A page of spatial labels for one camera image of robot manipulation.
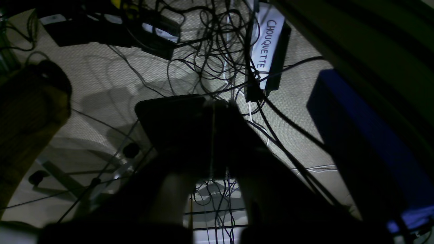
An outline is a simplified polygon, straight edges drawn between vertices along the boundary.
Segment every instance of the label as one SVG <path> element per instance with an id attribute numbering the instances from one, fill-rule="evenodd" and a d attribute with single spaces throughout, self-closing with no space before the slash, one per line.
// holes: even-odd
<path id="1" fill-rule="evenodd" d="M 61 15 L 61 14 L 55 14 L 55 15 L 50 15 L 50 16 L 42 17 L 42 18 L 39 19 L 39 21 L 43 25 L 48 25 L 48 24 L 54 24 L 54 23 L 64 22 L 64 21 L 66 21 L 66 18 L 63 15 Z"/>
<path id="2" fill-rule="evenodd" d="M 258 39 L 252 48 L 252 60 L 259 72 L 268 73 L 276 51 L 277 41 L 285 23 L 285 17 L 274 6 L 259 3 L 259 12 L 256 13 L 256 18 L 260 26 L 258 31 L 258 26 L 255 24 L 255 31 L 252 33 L 252 42 Z M 268 74 L 260 74 L 260 79 L 266 76 Z M 267 80 L 261 81 L 260 88 L 262 90 L 265 89 L 266 83 Z"/>
<path id="3" fill-rule="evenodd" d="M 104 14 L 104 18 L 110 23 L 118 24 L 118 25 L 122 24 L 122 19 L 120 16 Z"/>
<path id="4" fill-rule="evenodd" d="M 88 14 L 86 14 L 86 15 L 87 15 L 87 17 L 90 18 L 91 20 L 99 21 L 97 18 L 95 18 L 95 17 L 92 16 L 92 15 L 88 15 Z"/>
<path id="5" fill-rule="evenodd" d="M 147 24 L 147 23 L 143 23 L 141 26 L 145 31 L 152 33 L 152 28 L 153 28 L 152 25 Z M 178 43 L 178 40 L 179 40 L 178 36 L 174 36 L 174 35 L 170 34 L 169 32 L 164 31 L 164 30 L 159 29 L 159 28 L 155 28 L 155 34 L 157 34 L 157 36 L 163 37 L 164 39 L 169 40 L 173 43 Z"/>

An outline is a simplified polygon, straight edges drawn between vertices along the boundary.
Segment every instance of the chair wheel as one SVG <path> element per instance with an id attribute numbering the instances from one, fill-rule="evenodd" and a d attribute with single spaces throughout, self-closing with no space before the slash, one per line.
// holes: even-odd
<path id="1" fill-rule="evenodd" d="M 131 143 L 124 147 L 123 153 L 126 158 L 134 158 L 140 151 L 140 147 L 136 143 Z"/>
<path id="2" fill-rule="evenodd" d="M 49 174 L 43 170 L 38 170 L 35 173 L 33 173 L 33 175 L 31 175 L 29 177 L 29 183 L 34 185 L 34 186 L 38 186 L 39 183 L 41 183 L 41 181 L 44 179 L 44 177 L 49 176 Z"/>

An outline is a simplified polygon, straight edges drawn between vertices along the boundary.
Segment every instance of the white cable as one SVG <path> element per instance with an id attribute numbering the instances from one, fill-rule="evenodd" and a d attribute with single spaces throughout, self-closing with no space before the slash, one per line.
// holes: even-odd
<path id="1" fill-rule="evenodd" d="M 334 168 L 325 168 L 325 167 L 335 167 L 335 165 L 321 165 L 321 166 L 316 166 L 316 167 L 306 168 L 306 169 L 307 169 L 307 171 L 314 172 L 314 173 L 322 173 L 322 172 L 327 172 L 327 171 L 339 171 L 339 170 L 334 169 Z M 298 169 L 292 168 L 291 171 L 298 171 Z"/>
<path id="2" fill-rule="evenodd" d="M 234 6 L 233 6 L 233 0 L 230 1 L 230 7 L 232 9 L 234 8 Z M 228 16 L 228 17 L 226 17 L 226 24 L 229 24 L 229 22 L 230 22 L 230 18 Z M 228 32 L 228 33 L 226 33 L 226 42 L 229 42 L 229 40 L 230 40 L 230 38 L 229 38 L 229 32 Z M 224 64 L 223 64 L 223 79 L 226 82 L 226 84 L 229 85 L 229 81 L 227 81 L 227 79 L 226 79 L 226 66 L 227 66 L 227 61 L 226 60 L 228 58 L 228 54 L 225 54 L 225 56 L 226 56 L 226 58 L 225 58 Z"/>
<path id="3" fill-rule="evenodd" d="M 250 101 L 249 101 L 249 116 L 250 116 L 250 122 L 253 123 L 253 119 L 252 119 L 252 105 L 251 105 Z"/>
<path id="4" fill-rule="evenodd" d="M 204 201 L 204 198 L 202 197 L 202 194 L 199 193 L 199 196 L 201 196 L 202 202 Z M 207 222 L 207 210 L 205 208 L 205 205 L 203 205 L 204 207 L 204 219 L 205 219 L 205 227 L 207 228 L 207 236 L 208 236 L 208 244 L 210 244 L 210 233 L 208 230 L 208 222 Z"/>

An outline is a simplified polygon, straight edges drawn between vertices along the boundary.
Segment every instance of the wire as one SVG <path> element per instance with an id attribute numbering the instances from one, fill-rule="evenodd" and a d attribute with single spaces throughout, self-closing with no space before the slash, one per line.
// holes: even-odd
<path id="1" fill-rule="evenodd" d="M 108 180 L 108 181 L 103 181 L 103 182 L 99 183 L 99 185 L 102 185 L 102 184 L 105 184 L 105 183 L 108 183 L 108 182 L 112 182 L 112 181 L 117 181 L 117 180 L 121 180 L 121 179 L 126 179 L 126 178 L 128 178 L 128 177 L 119 177 L 119 178 L 117 178 L 117 179 L 112 179 L 112 180 Z M 82 187 L 77 187 L 77 188 L 74 188 L 74 189 L 69 189 L 69 190 L 67 190 L 67 191 L 61 191 L 61 192 L 59 192 L 59 193 L 56 193 L 56 194 L 53 194 L 53 195 L 50 195 L 50 196 L 47 196 L 47 197 L 38 198 L 38 199 L 35 199 L 35 200 L 26 201 L 26 202 L 23 202 L 23 203 L 19 203 L 19 204 L 11 205 L 11 206 L 8 206 L 8 207 L 0 208 L 0 211 L 6 210 L 6 209 L 10 209 L 10 208 L 16 208 L 16 207 L 19 207 L 19 206 L 22 206 L 22 205 L 26 205 L 26 204 L 34 203 L 34 202 L 41 201 L 41 200 L 45 200 L 45 199 L 48 199 L 48 198 L 57 197 L 57 196 L 59 196 L 59 195 L 65 194 L 65 193 L 69 193 L 69 192 L 72 192 L 72 191 L 76 191 L 76 190 L 80 190 L 80 189 L 88 188 L 89 186 L 90 186 L 90 185 L 82 186 Z"/>
<path id="2" fill-rule="evenodd" d="M 235 78 L 237 74 L 244 75 L 245 65 L 242 59 L 244 53 L 250 51 L 249 45 L 247 49 L 244 48 L 243 33 L 246 32 L 250 22 L 257 22 L 255 18 L 245 20 L 241 11 L 238 10 L 243 9 L 243 7 L 248 9 L 247 3 L 243 2 L 244 6 L 237 6 L 237 9 L 232 9 L 228 1 L 225 5 L 226 9 L 222 13 L 217 13 L 214 7 L 198 6 L 178 10 L 170 7 L 164 1 L 159 1 L 159 3 L 164 5 L 163 9 L 183 16 L 186 13 L 198 11 L 200 23 L 203 25 L 202 35 L 195 40 L 198 45 L 190 46 L 193 51 L 184 58 L 173 59 L 168 62 L 167 78 L 172 94 L 175 96 L 176 92 L 173 89 L 169 73 L 170 66 L 174 62 L 180 62 L 197 73 L 199 79 L 193 87 L 193 93 L 198 86 L 213 99 L 219 99 L 219 95 L 224 92 L 240 92 L 240 88 L 245 84 L 235 84 Z M 204 83 L 205 80 L 223 80 L 228 86 L 212 91 Z"/>
<path id="3" fill-rule="evenodd" d="M 205 227 L 207 228 L 207 237 L 208 237 L 208 244 L 210 244 L 210 232 L 208 230 L 208 221 L 207 221 L 207 210 L 205 209 L 205 205 L 203 205 L 204 207 L 204 219 L 205 219 Z"/>
<path id="4" fill-rule="evenodd" d="M 277 138 L 276 134 L 274 133 L 273 129 L 271 128 L 268 120 L 266 119 L 262 109 L 259 110 L 261 113 L 262 118 L 264 119 L 265 124 L 268 127 L 268 130 L 270 131 L 270 133 L 273 135 L 273 137 L 275 138 L 276 142 L 277 142 L 277 146 L 283 150 L 283 152 L 286 154 L 286 156 L 291 160 L 291 162 L 294 164 L 294 166 L 299 170 L 300 174 L 303 175 L 303 177 L 306 179 L 306 181 L 308 182 L 308 184 L 310 185 L 310 187 L 312 188 L 313 191 L 315 191 L 317 193 L 318 196 L 324 197 L 319 190 L 321 190 L 321 192 L 326 195 L 326 197 L 333 203 L 333 205 L 335 205 L 337 208 L 342 209 L 341 204 L 336 200 L 336 198 L 330 194 L 330 192 L 321 184 L 318 182 L 318 180 L 316 178 L 314 178 L 304 167 L 303 165 L 283 146 L 283 144 L 280 142 L 280 140 Z"/>
<path id="5" fill-rule="evenodd" d="M 122 143 L 120 144 L 118 150 L 115 152 L 115 154 L 109 159 L 109 161 L 106 163 L 106 165 L 104 166 L 104 168 L 100 171 L 100 173 L 98 174 L 97 177 L 92 179 L 91 184 L 83 191 L 83 193 L 77 198 L 77 200 L 72 204 L 72 206 L 60 217 L 60 219 L 57 221 L 57 223 L 62 222 L 62 220 L 68 215 L 68 213 L 80 202 L 80 200 L 87 194 L 87 192 L 91 189 L 94 188 L 95 186 L 99 185 L 101 183 L 101 175 L 105 172 L 105 170 L 107 169 L 107 167 L 112 163 L 112 160 L 114 158 L 116 158 L 116 156 L 119 154 L 119 152 L 122 150 L 122 148 L 124 148 L 125 143 L 128 139 L 128 137 L 132 134 L 132 132 L 134 131 L 134 128 L 136 127 L 138 123 L 138 120 L 136 120 L 136 122 L 133 124 L 133 126 L 131 127 L 130 131 L 128 132 L 127 136 L 123 139 Z"/>
<path id="6" fill-rule="evenodd" d="M 296 63 L 294 63 L 294 64 L 292 64 L 292 65 L 286 65 L 286 66 L 284 66 L 285 68 L 282 69 L 280 72 L 277 72 L 277 73 L 269 73 L 268 76 L 266 76 L 266 77 L 264 77 L 264 78 L 261 78 L 259 81 L 264 81 L 264 80 L 266 80 L 266 79 L 273 78 L 273 77 L 275 77 L 275 76 L 278 76 L 278 75 L 282 74 L 282 73 L 285 72 L 285 71 L 291 70 L 291 69 L 296 68 L 296 67 L 298 67 L 298 66 L 300 66 L 300 65 L 302 65 L 302 64 L 304 64 L 304 63 L 308 63 L 308 62 L 315 61 L 315 60 L 325 60 L 325 59 L 324 59 L 324 57 L 322 57 L 322 56 L 316 56 L 316 57 L 307 58 L 307 59 L 304 59 L 304 60 L 298 61 L 298 62 L 296 62 Z"/>
<path id="7" fill-rule="evenodd" d="M 314 173 L 322 173 L 322 172 L 328 172 L 328 171 L 339 171 L 335 168 L 328 168 L 328 167 L 335 167 L 335 165 L 322 165 L 322 166 L 316 166 L 311 168 L 306 168 L 309 172 Z M 292 168 L 291 171 L 298 171 L 296 168 Z"/>
<path id="8" fill-rule="evenodd" d="M 37 43 L 37 34 L 38 34 L 38 26 L 39 26 L 39 22 L 37 20 L 36 17 L 36 11 L 34 10 L 29 18 L 27 19 L 27 35 L 23 34 L 21 31 L 19 31 L 16 27 L 14 26 L 3 26 L 0 28 L 1 29 L 11 29 L 14 30 L 15 32 L 17 32 L 20 36 L 22 36 L 26 41 L 28 41 L 29 43 L 32 44 L 32 46 L 28 49 L 25 48 L 21 48 L 21 47 L 16 47 L 16 46 L 0 46 L 0 51 L 5 50 L 5 49 L 16 49 L 16 50 L 20 50 L 20 51 L 24 51 L 24 52 L 28 52 L 28 51 L 33 51 L 36 48 L 36 43 Z"/>
<path id="9" fill-rule="evenodd" d="M 313 135 L 311 135 L 310 133 L 308 133 L 305 129 L 301 128 L 301 126 L 299 126 L 298 124 L 296 124 L 295 122 L 293 122 L 291 119 L 289 119 L 288 117 L 286 117 L 279 109 L 276 108 L 276 106 L 270 102 L 270 100 L 267 97 L 263 97 L 264 101 L 267 103 L 268 106 L 270 106 L 270 108 L 281 118 L 283 119 L 286 123 L 288 123 L 290 126 L 292 126 L 294 129 L 296 129 L 298 132 L 300 132 L 302 135 L 304 135 L 307 139 L 309 139 L 311 142 L 313 142 L 315 145 L 317 145 L 318 147 L 320 147 L 322 150 L 324 150 L 325 152 L 327 152 L 330 156 L 335 157 L 335 158 L 341 158 L 339 155 L 335 154 L 332 150 L 330 150 L 328 148 L 328 146 L 326 146 L 325 144 L 323 144 L 322 142 L 320 142 L 317 138 L 315 138 Z"/>
<path id="10" fill-rule="evenodd" d="M 159 91 L 155 90 L 154 88 L 149 87 L 148 85 L 146 85 L 146 82 L 145 82 L 145 79 L 143 78 L 143 76 L 141 76 L 141 74 L 133 66 L 131 66 L 131 64 L 128 61 L 128 59 L 125 57 L 125 55 L 120 50 L 118 50 L 115 46 L 110 46 L 110 45 L 107 45 L 107 46 L 113 52 L 115 52 L 119 57 L 121 57 L 125 61 L 125 63 L 127 63 L 128 67 L 137 75 L 137 77 L 140 79 L 140 81 L 142 82 L 142 84 L 143 84 L 144 87 L 148 88 L 151 91 L 154 91 L 155 93 L 159 94 L 162 97 L 167 97 L 167 96 L 161 94 Z"/>
<path id="11" fill-rule="evenodd" d="M 249 116 L 250 116 L 250 122 L 253 123 L 253 118 L 252 118 L 252 106 L 251 106 L 251 104 L 250 104 L 250 101 L 248 102 L 248 104 L 249 104 Z"/>
<path id="12" fill-rule="evenodd" d="M 427 243 L 430 240 L 432 234 L 433 234 L 433 230 L 431 229 L 429 235 L 427 236 L 427 238 L 423 242 L 421 242 L 421 244 Z"/>
<path id="13" fill-rule="evenodd" d="M 228 188 L 229 188 L 229 194 L 228 194 L 229 204 L 228 204 L 228 207 L 229 207 L 230 226 L 231 226 L 230 233 L 229 233 L 229 239 L 230 239 L 230 243 L 233 244 L 233 243 L 235 243 L 235 238 L 233 236 L 233 227 L 235 225 L 235 219 L 233 218 L 233 215 L 232 215 L 232 204 L 231 204 L 231 201 L 230 201 L 230 195 L 232 194 L 232 190 L 231 190 L 231 185 L 230 185 L 230 180 L 229 179 L 230 179 L 230 177 L 229 177 L 229 171 L 228 171 L 227 172 L 227 185 L 228 185 Z"/>
<path id="14" fill-rule="evenodd" d="M 121 131 L 121 130 L 119 130 L 119 129 L 117 129 L 117 128 L 115 128 L 115 127 L 109 125 L 109 124 L 107 124 L 106 122 L 103 122 L 103 121 L 101 121 L 101 120 L 99 120 L 99 119 L 97 119 L 97 118 L 95 118 L 95 117 L 92 117 L 92 116 L 90 116 L 90 115 L 87 115 L 87 114 L 85 114 L 85 113 L 83 113 L 83 112 L 81 112 L 81 111 L 79 111 L 79 110 L 77 110 L 77 109 L 71 109 L 71 110 L 74 111 L 74 112 L 76 112 L 76 113 L 78 113 L 78 114 L 80 114 L 80 115 L 82 115 L 82 116 L 85 116 L 85 117 L 88 117 L 88 118 L 90 118 L 90 119 L 93 119 L 93 120 L 95 120 L 96 122 L 101 123 L 101 124 L 103 124 L 103 125 L 105 125 L 105 126 L 111 128 L 112 130 L 118 132 L 119 134 L 121 134 L 121 135 L 127 137 L 128 139 L 130 139 L 132 142 L 136 143 L 135 140 L 134 140 L 133 138 L 131 138 L 130 136 L 128 136 L 127 134 L 125 134 L 123 131 Z"/>
<path id="15" fill-rule="evenodd" d="M 217 227 L 217 218 L 218 218 L 218 219 L 220 220 L 220 223 L 221 223 L 221 226 L 222 226 L 222 230 L 224 229 L 224 230 L 226 231 L 227 235 L 230 236 L 230 235 L 229 235 L 229 232 L 228 232 L 227 229 L 224 227 L 224 222 L 223 222 L 223 220 L 221 219 L 221 217 L 220 217 L 220 215 L 219 215 L 220 207 L 221 207 L 221 204 L 222 204 L 222 202 L 223 202 L 224 195 L 225 195 L 225 192 L 226 192 L 226 182 L 223 181 L 223 182 L 224 182 L 223 193 L 221 193 L 221 190 L 220 190 L 220 188 L 218 187 L 218 185 L 215 183 L 215 181 L 212 180 L 212 182 L 217 186 L 218 191 L 219 191 L 219 193 L 220 193 L 220 195 L 221 195 L 221 199 L 220 199 L 219 205 L 218 205 L 218 207 L 217 207 L 217 210 L 215 210 L 215 208 L 214 208 L 214 210 L 216 211 L 216 216 L 215 216 L 215 219 L 214 219 L 214 226 Z M 218 243 L 218 241 L 217 241 L 217 228 L 215 229 L 215 236 L 216 236 L 216 244 L 217 244 L 217 243 Z"/>
<path id="16" fill-rule="evenodd" d="M 148 155 L 151 153 L 151 151 L 154 149 L 154 146 L 150 147 L 148 151 L 143 155 L 143 159 L 140 161 L 140 163 L 137 164 L 136 168 L 133 171 L 133 175 L 137 172 L 138 169 L 142 166 L 142 164 L 145 162 Z"/>
<path id="17" fill-rule="evenodd" d="M 261 128 L 259 125 L 255 124 L 253 122 L 250 122 L 250 120 L 245 120 L 245 121 L 247 124 L 249 124 L 249 125 L 255 127 L 256 129 L 258 129 L 259 131 L 261 131 L 267 137 L 267 139 L 270 140 L 272 143 L 274 143 L 275 145 L 278 145 L 276 140 L 272 136 L 270 136 L 268 133 L 265 133 L 263 131 L 263 128 Z"/>
<path id="18" fill-rule="evenodd" d="M 45 60 L 50 60 L 50 58 L 43 52 L 41 51 L 34 51 L 32 52 L 27 58 L 26 58 L 26 62 L 24 63 L 24 66 L 28 66 L 30 63 L 30 58 L 35 55 L 35 54 L 39 54 L 41 56 L 43 56 L 45 58 Z"/>

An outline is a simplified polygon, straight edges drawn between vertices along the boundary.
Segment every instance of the floor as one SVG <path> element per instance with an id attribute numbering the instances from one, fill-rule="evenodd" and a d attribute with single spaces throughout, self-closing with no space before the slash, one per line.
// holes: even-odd
<path id="1" fill-rule="evenodd" d="M 30 12 L 12 18 L 12 22 L 21 30 Z M 194 21 L 183 27 L 185 38 L 194 35 Z M 10 40 L 17 46 L 26 46 L 19 36 L 10 34 Z M 111 126 L 128 133 L 136 121 L 134 106 L 137 102 L 154 99 L 158 94 L 144 89 L 137 76 L 126 66 L 125 62 L 113 53 L 107 46 L 90 43 L 86 45 L 58 47 L 44 28 L 40 28 L 37 50 L 46 53 L 50 59 L 63 68 L 73 86 L 72 107 L 85 114 L 96 117 Z M 140 51 L 138 48 L 120 48 L 130 63 L 143 75 L 146 82 L 152 87 L 169 94 L 166 74 L 167 61 Z M 181 57 L 185 50 L 178 50 L 174 57 Z M 318 56 L 318 51 L 295 29 L 289 41 L 286 54 L 286 64 L 293 64 L 302 59 Z M 28 53 L 17 52 L 17 56 L 24 61 Z M 330 69 L 327 61 L 314 61 L 304 64 L 282 75 L 280 89 L 270 95 L 270 100 L 289 118 L 301 125 L 309 133 L 321 140 L 321 137 L 309 115 L 306 103 L 320 70 Z M 196 75 L 181 64 L 169 69 L 177 94 L 186 94 L 191 90 Z M 248 112 L 248 106 L 239 99 L 242 112 Z M 298 158 L 306 168 L 321 165 L 332 165 L 332 159 L 321 149 L 304 138 L 296 130 L 288 126 L 270 108 L 264 107 L 264 112 L 275 129 L 285 147 Z M 259 114 L 253 116 L 259 124 L 264 125 Z M 137 126 L 132 134 L 143 149 L 149 148 L 149 142 L 142 128 Z M 42 153 L 59 169 L 75 179 L 79 184 L 88 185 L 95 174 L 81 174 L 84 171 L 97 171 L 103 167 L 108 158 L 115 153 L 123 140 L 123 136 L 114 130 L 84 117 L 76 112 L 63 128 L 55 135 L 53 141 Z M 288 167 L 294 168 L 284 153 L 270 143 L 270 149 Z M 31 201 L 47 196 L 36 192 L 27 178 L 37 170 L 43 169 L 35 163 L 20 183 L 9 206 Z M 351 196 L 338 171 L 325 171 L 313 173 L 331 193 L 343 204 L 353 205 Z M 106 193 L 113 193 L 118 188 L 115 183 Z M 41 188 L 63 190 L 64 187 L 53 177 L 47 177 L 40 185 Z M 241 201 L 238 191 L 232 196 Z M 61 198 L 48 198 L 46 200 L 17 206 L 8 209 L 4 221 L 22 221 L 43 227 L 47 223 L 57 221 L 71 206 L 71 196 Z M 195 206 L 195 211 L 204 211 L 201 206 Z M 213 215 L 197 217 L 194 228 L 214 226 Z M 237 224 L 246 224 L 245 213 L 236 216 Z"/>

